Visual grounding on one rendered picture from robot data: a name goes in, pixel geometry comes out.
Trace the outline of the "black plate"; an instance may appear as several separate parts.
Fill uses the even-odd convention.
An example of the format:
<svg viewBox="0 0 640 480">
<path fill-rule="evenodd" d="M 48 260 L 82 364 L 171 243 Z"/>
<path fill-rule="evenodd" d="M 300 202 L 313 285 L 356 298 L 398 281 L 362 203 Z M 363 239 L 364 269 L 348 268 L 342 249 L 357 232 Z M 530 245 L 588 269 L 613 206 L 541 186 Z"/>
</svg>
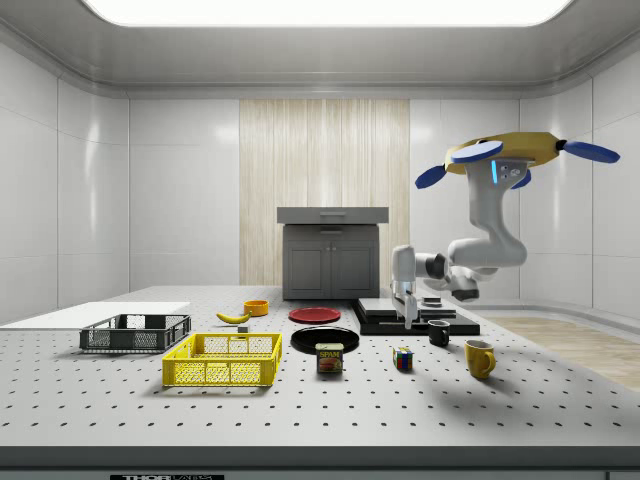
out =
<svg viewBox="0 0 640 480">
<path fill-rule="evenodd" d="M 341 343 L 348 353 L 358 347 L 359 335 L 349 329 L 323 326 L 303 328 L 291 335 L 291 345 L 307 354 L 314 354 L 317 344 L 326 343 Z"/>
</svg>

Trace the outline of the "flat-sided can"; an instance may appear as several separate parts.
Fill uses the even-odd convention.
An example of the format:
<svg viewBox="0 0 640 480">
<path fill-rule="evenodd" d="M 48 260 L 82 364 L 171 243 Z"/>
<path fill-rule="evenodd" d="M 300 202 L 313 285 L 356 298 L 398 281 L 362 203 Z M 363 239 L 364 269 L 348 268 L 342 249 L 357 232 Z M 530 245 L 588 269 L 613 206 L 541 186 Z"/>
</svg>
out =
<svg viewBox="0 0 640 480">
<path fill-rule="evenodd" d="M 318 373 L 341 373 L 343 371 L 343 343 L 317 343 L 315 352 Z"/>
</svg>

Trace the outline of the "drone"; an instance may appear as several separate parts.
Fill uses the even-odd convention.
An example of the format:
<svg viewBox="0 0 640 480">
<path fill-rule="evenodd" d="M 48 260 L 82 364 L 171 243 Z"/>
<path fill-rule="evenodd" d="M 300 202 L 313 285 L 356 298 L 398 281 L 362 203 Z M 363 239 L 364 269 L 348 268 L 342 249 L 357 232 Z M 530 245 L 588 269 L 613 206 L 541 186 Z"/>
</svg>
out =
<svg viewBox="0 0 640 480">
<path fill-rule="evenodd" d="M 560 140 L 549 132 L 511 132 L 474 139 L 450 148 L 444 163 L 422 173 L 415 185 L 424 189 L 440 181 L 446 173 L 463 175 L 465 167 L 476 161 L 520 158 L 528 163 L 528 167 L 535 167 L 553 160 L 561 151 L 601 163 L 615 163 L 620 158 L 618 153 L 605 147 Z"/>
</svg>

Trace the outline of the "black stove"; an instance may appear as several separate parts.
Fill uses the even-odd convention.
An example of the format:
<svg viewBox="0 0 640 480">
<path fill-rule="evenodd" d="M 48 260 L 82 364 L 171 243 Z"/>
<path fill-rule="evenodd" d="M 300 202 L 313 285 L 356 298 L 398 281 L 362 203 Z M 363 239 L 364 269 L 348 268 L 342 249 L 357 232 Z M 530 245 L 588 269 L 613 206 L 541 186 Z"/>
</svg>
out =
<svg viewBox="0 0 640 480">
<path fill-rule="evenodd" d="M 390 298 L 361 298 L 354 301 L 354 312 L 360 322 L 362 335 L 427 335 L 429 320 L 444 320 L 450 323 L 451 335 L 479 335 L 480 326 L 456 312 L 445 308 L 439 297 L 423 297 L 418 303 L 419 318 L 412 323 L 410 330 L 405 328 L 404 320 Z"/>
</svg>

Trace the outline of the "dark grey basket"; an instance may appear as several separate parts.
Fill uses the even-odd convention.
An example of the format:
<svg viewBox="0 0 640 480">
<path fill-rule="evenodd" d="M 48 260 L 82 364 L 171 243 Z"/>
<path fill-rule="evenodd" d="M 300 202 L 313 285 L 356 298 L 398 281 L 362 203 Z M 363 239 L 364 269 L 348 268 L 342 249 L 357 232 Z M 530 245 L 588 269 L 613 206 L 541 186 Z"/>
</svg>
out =
<svg viewBox="0 0 640 480">
<path fill-rule="evenodd" d="M 176 314 L 119 314 L 80 331 L 80 348 L 89 352 L 164 352 L 191 330 L 191 317 Z"/>
</svg>

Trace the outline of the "yellow basket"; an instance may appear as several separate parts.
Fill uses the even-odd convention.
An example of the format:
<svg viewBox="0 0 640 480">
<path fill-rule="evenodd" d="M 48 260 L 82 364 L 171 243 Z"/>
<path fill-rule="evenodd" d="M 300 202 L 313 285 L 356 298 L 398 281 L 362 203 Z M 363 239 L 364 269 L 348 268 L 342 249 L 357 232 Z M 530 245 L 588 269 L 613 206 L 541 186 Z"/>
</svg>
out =
<svg viewBox="0 0 640 480">
<path fill-rule="evenodd" d="M 194 333 L 162 358 L 165 386 L 270 386 L 280 333 Z"/>
</svg>

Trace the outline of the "white cabinet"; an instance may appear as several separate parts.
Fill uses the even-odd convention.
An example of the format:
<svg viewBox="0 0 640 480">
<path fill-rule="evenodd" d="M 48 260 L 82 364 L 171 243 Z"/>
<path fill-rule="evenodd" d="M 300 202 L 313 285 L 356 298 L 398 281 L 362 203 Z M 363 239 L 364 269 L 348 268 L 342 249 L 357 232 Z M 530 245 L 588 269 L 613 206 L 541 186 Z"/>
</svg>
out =
<svg viewBox="0 0 640 480">
<path fill-rule="evenodd" d="M 378 295 L 376 225 L 284 226 L 284 299 L 352 300 Z"/>
</svg>

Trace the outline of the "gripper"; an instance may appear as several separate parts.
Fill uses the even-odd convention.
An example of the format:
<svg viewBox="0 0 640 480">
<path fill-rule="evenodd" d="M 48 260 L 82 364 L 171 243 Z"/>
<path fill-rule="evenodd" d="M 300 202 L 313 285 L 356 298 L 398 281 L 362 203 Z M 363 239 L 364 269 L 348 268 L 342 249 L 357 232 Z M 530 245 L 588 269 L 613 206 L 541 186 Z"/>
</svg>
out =
<svg viewBox="0 0 640 480">
<path fill-rule="evenodd" d="M 399 316 L 404 318 L 404 325 L 410 330 L 417 319 L 417 299 L 414 296 L 415 282 L 392 281 L 392 304 Z"/>
</svg>

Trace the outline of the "white drawer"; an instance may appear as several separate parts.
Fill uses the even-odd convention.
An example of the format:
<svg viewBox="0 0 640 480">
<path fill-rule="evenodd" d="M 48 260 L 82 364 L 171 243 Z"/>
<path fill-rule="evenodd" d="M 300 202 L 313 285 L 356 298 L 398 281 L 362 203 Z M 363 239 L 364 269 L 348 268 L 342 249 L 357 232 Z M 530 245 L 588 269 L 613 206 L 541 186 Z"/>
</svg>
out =
<svg viewBox="0 0 640 480">
<path fill-rule="evenodd" d="M 278 207 L 277 222 L 290 225 L 375 225 L 389 222 L 388 207 Z"/>
</svg>

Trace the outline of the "red plate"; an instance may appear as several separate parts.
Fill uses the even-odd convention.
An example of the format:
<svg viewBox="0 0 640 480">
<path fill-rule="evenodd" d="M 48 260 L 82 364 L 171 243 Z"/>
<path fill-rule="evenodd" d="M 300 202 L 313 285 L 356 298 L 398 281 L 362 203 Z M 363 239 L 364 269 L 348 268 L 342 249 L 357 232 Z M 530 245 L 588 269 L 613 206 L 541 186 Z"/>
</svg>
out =
<svg viewBox="0 0 640 480">
<path fill-rule="evenodd" d="M 338 321 L 341 312 L 329 307 L 304 307 L 291 310 L 288 318 L 302 324 L 326 324 Z"/>
</svg>

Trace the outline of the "yellow mug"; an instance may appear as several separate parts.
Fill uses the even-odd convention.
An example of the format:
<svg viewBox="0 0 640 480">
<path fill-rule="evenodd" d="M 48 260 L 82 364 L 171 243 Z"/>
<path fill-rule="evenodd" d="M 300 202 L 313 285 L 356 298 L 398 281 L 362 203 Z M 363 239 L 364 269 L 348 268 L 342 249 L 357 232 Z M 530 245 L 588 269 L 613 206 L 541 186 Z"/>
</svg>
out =
<svg viewBox="0 0 640 480">
<path fill-rule="evenodd" d="M 488 378 L 496 366 L 493 346 L 482 340 L 467 340 L 464 352 L 470 374 L 478 379 Z"/>
</svg>

